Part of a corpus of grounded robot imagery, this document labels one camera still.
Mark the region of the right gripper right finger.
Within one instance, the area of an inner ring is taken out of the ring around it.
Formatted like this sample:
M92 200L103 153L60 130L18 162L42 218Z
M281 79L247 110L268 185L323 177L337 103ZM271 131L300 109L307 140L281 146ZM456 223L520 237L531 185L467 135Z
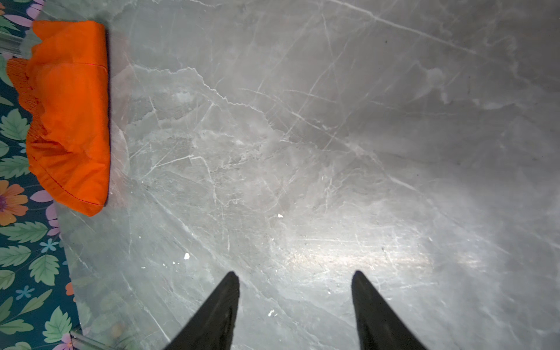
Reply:
M361 350L426 350L361 271L351 281Z

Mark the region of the orange shorts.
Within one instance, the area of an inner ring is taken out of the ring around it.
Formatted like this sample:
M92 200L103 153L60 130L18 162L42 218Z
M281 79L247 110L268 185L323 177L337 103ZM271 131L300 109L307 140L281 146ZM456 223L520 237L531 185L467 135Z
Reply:
M94 21L38 20L41 42L7 75L32 114L30 171L60 204L93 217L106 204L111 163L106 30Z

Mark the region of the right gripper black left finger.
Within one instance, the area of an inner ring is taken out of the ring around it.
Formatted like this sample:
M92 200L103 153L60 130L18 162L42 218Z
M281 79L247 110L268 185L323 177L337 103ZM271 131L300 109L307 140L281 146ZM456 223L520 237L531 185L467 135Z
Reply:
M231 349L239 297L239 277L230 271L166 350Z

